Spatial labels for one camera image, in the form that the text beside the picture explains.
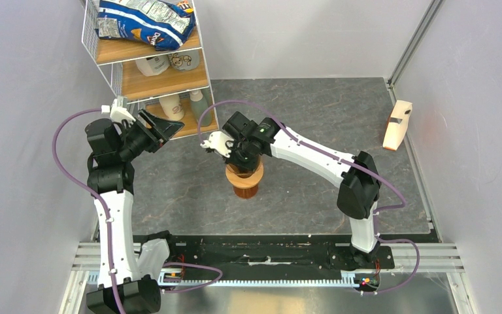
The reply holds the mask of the round wooden dripper collar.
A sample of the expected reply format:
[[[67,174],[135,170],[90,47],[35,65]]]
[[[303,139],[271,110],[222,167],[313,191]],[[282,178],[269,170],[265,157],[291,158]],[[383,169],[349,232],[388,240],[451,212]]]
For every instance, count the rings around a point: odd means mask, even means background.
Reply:
[[[226,165],[226,177],[235,187],[240,189],[249,189],[257,186],[263,178],[264,166],[260,162],[257,169],[252,173],[237,173],[231,165]]]

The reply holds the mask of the amber glass carafe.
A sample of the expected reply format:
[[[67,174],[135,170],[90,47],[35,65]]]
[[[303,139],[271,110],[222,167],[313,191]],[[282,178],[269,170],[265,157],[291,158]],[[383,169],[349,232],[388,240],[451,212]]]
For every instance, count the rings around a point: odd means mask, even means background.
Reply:
[[[258,193],[259,184],[255,184],[253,186],[247,185],[233,185],[233,191],[236,196],[242,199],[250,199],[254,197]]]

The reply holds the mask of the brown paper coffee filter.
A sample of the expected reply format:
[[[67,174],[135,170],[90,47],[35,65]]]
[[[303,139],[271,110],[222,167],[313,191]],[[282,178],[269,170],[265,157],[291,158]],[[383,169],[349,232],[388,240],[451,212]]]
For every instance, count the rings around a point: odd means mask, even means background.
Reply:
[[[253,170],[251,169],[240,169],[239,167],[233,165],[233,164],[228,164],[226,166],[227,173],[231,177],[238,177],[242,179],[249,178],[254,175],[254,173],[258,170],[258,167],[255,167]]]

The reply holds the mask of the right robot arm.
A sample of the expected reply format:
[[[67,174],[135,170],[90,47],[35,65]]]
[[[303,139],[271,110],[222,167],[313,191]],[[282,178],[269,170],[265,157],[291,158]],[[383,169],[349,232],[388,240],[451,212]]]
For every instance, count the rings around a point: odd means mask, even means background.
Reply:
[[[377,260],[379,240],[375,237],[373,211],[377,208],[381,181],[373,157],[331,150],[295,133],[273,118],[260,123],[235,112],[222,127],[228,139],[227,164],[250,172],[261,156],[297,164],[329,181],[339,189],[336,205],[350,220],[351,259],[361,268]]]

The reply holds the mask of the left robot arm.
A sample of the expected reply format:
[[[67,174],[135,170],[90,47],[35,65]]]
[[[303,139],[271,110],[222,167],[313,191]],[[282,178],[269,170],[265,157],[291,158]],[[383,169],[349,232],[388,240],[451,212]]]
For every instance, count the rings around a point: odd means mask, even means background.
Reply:
[[[99,219],[101,264],[97,290],[86,295],[93,313],[157,313],[161,307],[160,271],[178,261],[179,250],[165,238],[144,239],[135,252],[131,212],[135,170],[132,161],[154,153],[185,125],[141,109],[139,119],[100,118],[89,123],[92,149],[87,185]]]

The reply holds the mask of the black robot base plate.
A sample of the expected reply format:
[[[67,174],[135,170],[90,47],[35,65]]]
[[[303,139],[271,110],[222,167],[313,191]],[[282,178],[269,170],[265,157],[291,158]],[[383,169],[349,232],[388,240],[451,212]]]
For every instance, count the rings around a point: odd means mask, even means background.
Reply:
[[[349,235],[136,235],[135,243],[166,239],[168,261],[222,270],[226,281],[338,279],[342,271],[395,268],[392,250],[379,247],[371,261],[350,249]]]

